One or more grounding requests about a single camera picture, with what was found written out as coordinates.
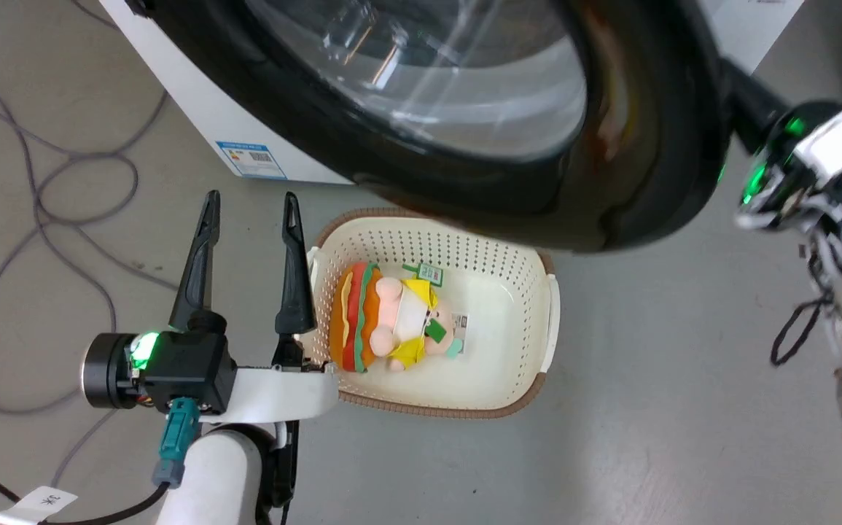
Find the hamburger plush toy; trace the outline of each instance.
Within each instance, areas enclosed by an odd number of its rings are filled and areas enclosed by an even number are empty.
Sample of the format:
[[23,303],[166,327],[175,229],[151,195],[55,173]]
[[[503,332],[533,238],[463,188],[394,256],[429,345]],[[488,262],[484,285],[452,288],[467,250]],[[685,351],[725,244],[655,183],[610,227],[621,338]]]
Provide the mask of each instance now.
[[462,348],[453,336],[453,313],[430,281],[385,278],[371,262],[355,263],[340,276],[330,356],[345,371],[365,372],[381,357],[389,370],[406,370],[428,354],[456,357]]

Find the floor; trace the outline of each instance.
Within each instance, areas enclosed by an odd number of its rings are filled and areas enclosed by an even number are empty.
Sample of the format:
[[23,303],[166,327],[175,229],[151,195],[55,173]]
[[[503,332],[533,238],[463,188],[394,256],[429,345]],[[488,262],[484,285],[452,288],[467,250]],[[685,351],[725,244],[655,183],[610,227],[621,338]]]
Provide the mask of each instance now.
[[[842,2],[807,0],[758,74],[787,97],[842,99]],[[121,36],[64,0],[0,0],[0,93],[15,116],[71,149],[108,149],[152,109],[161,87]],[[60,155],[33,146],[39,176]],[[220,189],[214,306],[230,348],[261,365],[280,297],[285,190],[313,238],[381,201],[354,188],[235,179],[174,104],[130,152],[141,179],[117,218],[87,231],[109,252],[177,280],[204,192]],[[774,370],[768,349],[791,307],[811,297],[796,238],[734,229],[747,160],[736,149],[717,197],[681,233],[608,256],[555,254],[560,346],[547,384],[499,421],[441,421],[339,405],[303,425],[291,523],[842,523],[841,420],[830,353],[815,335]],[[82,216],[130,187],[121,164],[71,170],[44,194]],[[0,262],[31,228],[14,134],[0,122]],[[120,329],[165,322],[166,289],[109,265],[70,230],[55,243],[113,297]],[[80,350],[109,329],[86,283],[35,241],[0,286],[0,403],[53,399],[77,384]],[[24,493],[103,413],[83,400],[0,416],[0,481]],[[120,509],[151,492],[157,413],[115,416],[61,486],[80,495],[62,519]],[[126,523],[151,523],[157,507]]]

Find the washing machine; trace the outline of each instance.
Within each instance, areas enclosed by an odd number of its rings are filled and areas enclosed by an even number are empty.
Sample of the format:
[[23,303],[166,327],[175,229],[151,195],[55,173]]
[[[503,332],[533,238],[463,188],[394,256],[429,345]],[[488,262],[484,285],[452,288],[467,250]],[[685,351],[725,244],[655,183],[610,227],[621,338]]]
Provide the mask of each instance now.
[[800,1],[103,0],[237,176],[575,252],[687,223]]

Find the green light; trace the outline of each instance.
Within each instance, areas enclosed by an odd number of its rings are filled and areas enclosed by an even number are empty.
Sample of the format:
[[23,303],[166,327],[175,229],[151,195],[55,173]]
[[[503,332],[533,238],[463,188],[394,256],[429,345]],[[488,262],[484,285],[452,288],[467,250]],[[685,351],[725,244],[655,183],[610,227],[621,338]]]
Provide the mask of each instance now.
[[800,120],[797,117],[793,117],[784,129],[790,134],[795,134],[795,136],[803,136],[803,134],[806,133],[806,122],[803,122],[803,120]]
[[132,367],[144,370],[148,366],[148,359],[152,358],[152,350],[155,349],[155,341],[158,339],[158,332],[143,333],[137,337],[135,348],[132,349]]
[[743,205],[750,203],[751,199],[764,189],[764,173],[767,173],[767,169],[767,164],[761,164],[761,166],[757,167],[748,185],[744,187],[744,192],[741,194],[741,203]]

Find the laundry basket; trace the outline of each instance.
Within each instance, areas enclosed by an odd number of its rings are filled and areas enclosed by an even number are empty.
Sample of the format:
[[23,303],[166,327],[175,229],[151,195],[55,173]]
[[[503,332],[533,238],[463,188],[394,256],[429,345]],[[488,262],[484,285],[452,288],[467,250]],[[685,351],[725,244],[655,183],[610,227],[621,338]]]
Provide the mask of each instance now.
[[531,402],[550,367],[560,326],[560,288],[550,257],[476,236],[401,209],[362,209],[330,223],[308,253],[318,328],[301,335],[308,357],[330,360],[330,309],[340,274],[368,260],[385,276],[402,265],[443,269],[437,290],[468,316],[464,351],[430,356],[406,372],[376,362],[338,372],[340,398],[358,405],[441,418],[501,418]]

